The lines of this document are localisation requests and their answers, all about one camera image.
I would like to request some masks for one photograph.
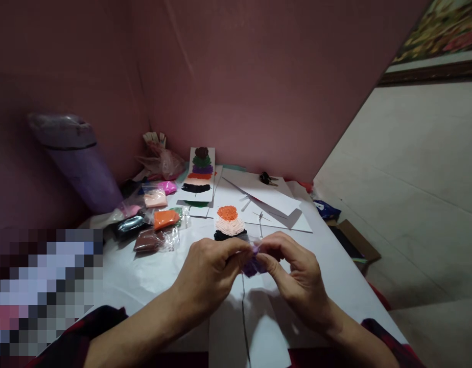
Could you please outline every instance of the clothing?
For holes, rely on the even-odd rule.
[[[124,308],[99,307],[64,331],[59,339],[30,361],[27,367],[80,368],[84,365],[90,341],[127,317]],[[391,349],[400,367],[424,368],[409,345],[401,345],[374,319],[365,319],[362,326]],[[337,366],[338,363],[346,363],[343,354],[332,348],[289,349],[289,355],[291,366],[294,368]],[[163,353],[156,355],[154,362],[156,366],[207,367],[208,353]]]

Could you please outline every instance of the cardboard box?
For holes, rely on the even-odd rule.
[[[363,275],[366,274],[370,264],[381,259],[381,254],[359,233],[350,221],[345,220],[338,224],[335,220],[328,220],[326,224]]]

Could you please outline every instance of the stacked clay layers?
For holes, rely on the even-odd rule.
[[[216,221],[214,240],[222,241],[241,234],[246,234],[245,223],[234,206],[224,206],[217,210],[219,218]]]
[[[214,173],[214,167],[210,161],[207,147],[199,147],[195,150],[192,163],[192,172],[186,177],[181,189],[191,193],[203,193],[210,190],[209,183]]]

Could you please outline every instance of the picture frame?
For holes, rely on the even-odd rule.
[[[472,0],[434,0],[378,86],[472,80]]]

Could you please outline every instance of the red sleeve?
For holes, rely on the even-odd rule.
[[[362,326],[386,344],[396,357],[400,367],[425,368],[409,345],[400,344],[399,341],[391,336],[375,319],[368,318],[363,320]]]
[[[86,360],[90,341],[126,318],[125,308],[99,307],[64,331],[27,367],[80,368]]]

